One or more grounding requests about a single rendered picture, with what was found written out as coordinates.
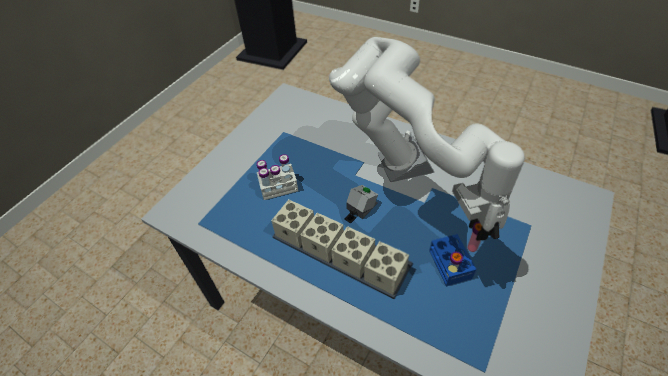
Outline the beige bucket adapter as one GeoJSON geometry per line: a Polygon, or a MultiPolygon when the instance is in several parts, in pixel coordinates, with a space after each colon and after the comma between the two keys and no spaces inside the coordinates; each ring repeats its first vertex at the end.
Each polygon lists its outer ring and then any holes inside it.
{"type": "Polygon", "coordinates": [[[313,210],[288,200],[271,220],[275,236],[300,248],[300,235],[313,217],[313,210]]]}
{"type": "Polygon", "coordinates": [[[364,266],[364,281],[393,295],[407,270],[408,257],[409,254],[379,241],[364,266]]]}
{"type": "Polygon", "coordinates": [[[329,263],[331,250],[343,232],[343,224],[316,213],[301,233],[303,250],[329,263]]]}
{"type": "Polygon", "coordinates": [[[331,250],[333,265],[361,278],[364,266],[374,249],[374,238],[346,227],[331,250]]]}

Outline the white tube rack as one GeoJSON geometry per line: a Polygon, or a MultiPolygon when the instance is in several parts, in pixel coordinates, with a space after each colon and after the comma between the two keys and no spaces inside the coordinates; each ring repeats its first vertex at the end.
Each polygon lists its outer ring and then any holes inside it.
{"type": "Polygon", "coordinates": [[[282,181],[280,183],[276,184],[276,183],[273,182],[270,169],[268,169],[271,184],[269,186],[266,186],[266,187],[262,185],[261,178],[259,176],[259,173],[257,172],[257,176],[258,176],[258,180],[259,180],[259,184],[260,184],[260,188],[261,188],[261,192],[262,192],[264,200],[271,199],[271,198],[274,198],[274,197],[278,197],[278,196],[282,196],[282,195],[286,195],[286,194],[298,191],[297,180],[296,180],[293,168],[290,166],[290,171],[287,172],[287,173],[282,172],[281,166],[280,166],[280,170],[281,170],[280,174],[281,174],[282,181]],[[284,179],[285,176],[287,176],[287,175],[291,175],[291,177],[284,179]],[[276,190],[275,187],[280,186],[280,185],[283,185],[284,188],[276,190]],[[264,189],[268,189],[268,188],[272,188],[272,191],[264,192],[264,189]]]}

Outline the blue tube rack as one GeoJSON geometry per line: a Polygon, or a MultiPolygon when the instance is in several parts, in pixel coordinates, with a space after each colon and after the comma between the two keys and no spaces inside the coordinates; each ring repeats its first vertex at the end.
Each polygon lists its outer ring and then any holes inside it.
{"type": "Polygon", "coordinates": [[[473,276],[476,272],[476,267],[474,266],[459,236],[451,235],[448,237],[436,239],[431,242],[429,251],[446,286],[473,279],[473,276]],[[458,240],[459,244],[457,243],[456,239],[458,240]],[[458,271],[453,273],[449,271],[448,265],[450,262],[451,253],[455,252],[456,250],[463,255],[463,261],[459,266],[458,271]],[[464,251],[465,255],[463,254],[462,250],[464,251]],[[471,264],[471,267],[468,262],[471,264]]]}

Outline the blue bench mat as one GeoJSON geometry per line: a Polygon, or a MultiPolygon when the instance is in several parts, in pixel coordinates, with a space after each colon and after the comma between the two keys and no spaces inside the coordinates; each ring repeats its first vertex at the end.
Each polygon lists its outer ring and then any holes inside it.
{"type": "Polygon", "coordinates": [[[425,203],[356,176],[364,162],[283,132],[198,225],[388,323],[486,372],[531,225],[507,217],[499,238],[467,245],[470,221],[455,196],[432,188],[425,203]],[[264,200],[256,163],[281,166],[288,155],[298,191],[264,200]],[[362,219],[346,216],[352,188],[378,194],[362,219]],[[274,239],[271,220],[291,200],[409,254],[412,265],[394,299],[274,239]],[[476,272],[446,286],[431,241],[460,237],[476,272]]]}

